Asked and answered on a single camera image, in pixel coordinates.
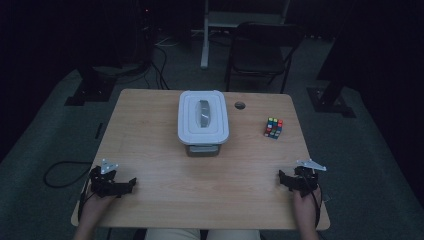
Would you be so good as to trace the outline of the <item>multicoloured puzzle cube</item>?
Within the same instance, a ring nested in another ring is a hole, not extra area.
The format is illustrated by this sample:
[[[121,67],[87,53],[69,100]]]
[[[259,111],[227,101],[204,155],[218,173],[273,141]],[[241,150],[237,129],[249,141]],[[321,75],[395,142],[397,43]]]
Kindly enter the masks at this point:
[[[283,120],[269,117],[267,119],[264,135],[269,138],[278,139],[283,130]]]

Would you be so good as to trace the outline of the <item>transparent grey storage container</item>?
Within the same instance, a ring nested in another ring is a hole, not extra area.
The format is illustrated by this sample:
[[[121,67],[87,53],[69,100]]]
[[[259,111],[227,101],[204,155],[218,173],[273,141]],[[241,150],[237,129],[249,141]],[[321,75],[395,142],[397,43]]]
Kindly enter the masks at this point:
[[[220,145],[187,145],[186,154],[190,157],[213,157],[220,152]]]

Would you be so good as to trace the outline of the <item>white metal desk frame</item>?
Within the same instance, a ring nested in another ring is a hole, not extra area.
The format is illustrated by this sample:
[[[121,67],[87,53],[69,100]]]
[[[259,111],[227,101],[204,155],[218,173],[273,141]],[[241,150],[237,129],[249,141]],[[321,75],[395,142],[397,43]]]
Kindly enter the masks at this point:
[[[211,27],[235,28],[240,23],[247,21],[283,24],[287,19],[287,12],[291,0],[282,0],[283,6],[279,14],[215,11],[209,9],[209,2],[210,0],[204,0],[203,47],[200,60],[201,69],[207,69],[209,65],[209,37],[211,35]]]

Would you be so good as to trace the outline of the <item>person's left hand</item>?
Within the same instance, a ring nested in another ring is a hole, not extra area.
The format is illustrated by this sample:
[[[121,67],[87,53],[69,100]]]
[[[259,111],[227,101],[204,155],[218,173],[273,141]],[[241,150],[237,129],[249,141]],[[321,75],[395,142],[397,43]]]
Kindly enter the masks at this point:
[[[97,195],[91,196],[86,200],[82,214],[80,217],[81,223],[96,223],[98,222],[104,213],[107,211],[108,207],[115,200],[114,196],[99,197]]]

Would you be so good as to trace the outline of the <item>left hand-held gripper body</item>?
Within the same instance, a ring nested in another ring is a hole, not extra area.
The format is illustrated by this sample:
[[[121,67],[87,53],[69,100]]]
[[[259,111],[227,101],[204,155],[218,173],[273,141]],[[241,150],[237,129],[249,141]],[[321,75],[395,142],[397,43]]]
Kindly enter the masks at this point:
[[[101,198],[124,195],[124,185],[114,181],[117,168],[118,165],[116,163],[103,159],[99,166],[94,167],[90,171],[91,191]]]

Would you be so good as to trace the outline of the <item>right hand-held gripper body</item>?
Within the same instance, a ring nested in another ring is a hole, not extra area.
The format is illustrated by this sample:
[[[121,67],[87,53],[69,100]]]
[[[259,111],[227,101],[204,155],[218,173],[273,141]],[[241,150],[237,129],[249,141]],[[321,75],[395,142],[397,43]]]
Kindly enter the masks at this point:
[[[325,171],[326,167],[319,163],[309,160],[297,160],[297,167],[295,168],[295,175],[297,186],[295,187],[301,193],[302,197],[312,193],[318,187],[318,173]]]

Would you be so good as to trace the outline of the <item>person's right hand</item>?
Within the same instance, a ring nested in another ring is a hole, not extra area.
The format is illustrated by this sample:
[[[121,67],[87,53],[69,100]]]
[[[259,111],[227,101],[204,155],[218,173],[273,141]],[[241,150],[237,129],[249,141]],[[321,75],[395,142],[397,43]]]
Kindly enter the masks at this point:
[[[300,219],[319,220],[321,209],[321,189],[317,188],[305,197],[297,190],[293,191],[293,208],[296,221]]]

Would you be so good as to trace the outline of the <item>white container lid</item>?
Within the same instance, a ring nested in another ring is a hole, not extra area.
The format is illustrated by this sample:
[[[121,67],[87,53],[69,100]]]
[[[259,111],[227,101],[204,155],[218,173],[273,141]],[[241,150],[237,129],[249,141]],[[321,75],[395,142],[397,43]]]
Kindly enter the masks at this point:
[[[178,137],[185,145],[220,145],[229,137],[224,95],[217,90],[184,91],[179,97]]]

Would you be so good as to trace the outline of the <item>black stand base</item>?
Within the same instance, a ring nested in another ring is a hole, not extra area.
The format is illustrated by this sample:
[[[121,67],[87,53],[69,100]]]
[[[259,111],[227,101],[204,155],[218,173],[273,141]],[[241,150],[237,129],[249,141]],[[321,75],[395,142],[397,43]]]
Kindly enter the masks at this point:
[[[73,96],[69,96],[65,106],[83,106],[86,102],[108,102],[117,79],[97,72],[91,66],[77,69],[82,80]]]
[[[356,115],[351,107],[344,101],[341,92],[344,84],[333,80],[325,87],[307,87],[307,93],[316,112],[338,113],[344,118],[355,118]]]

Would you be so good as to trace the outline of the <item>black folding chair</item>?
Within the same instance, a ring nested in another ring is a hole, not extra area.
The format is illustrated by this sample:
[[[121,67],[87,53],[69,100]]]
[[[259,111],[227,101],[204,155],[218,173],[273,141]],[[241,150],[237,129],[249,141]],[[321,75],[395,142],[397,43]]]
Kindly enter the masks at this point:
[[[243,22],[231,37],[224,82],[230,89],[232,73],[246,76],[269,77],[271,84],[277,76],[283,80],[284,92],[294,52],[305,37],[295,24]]]

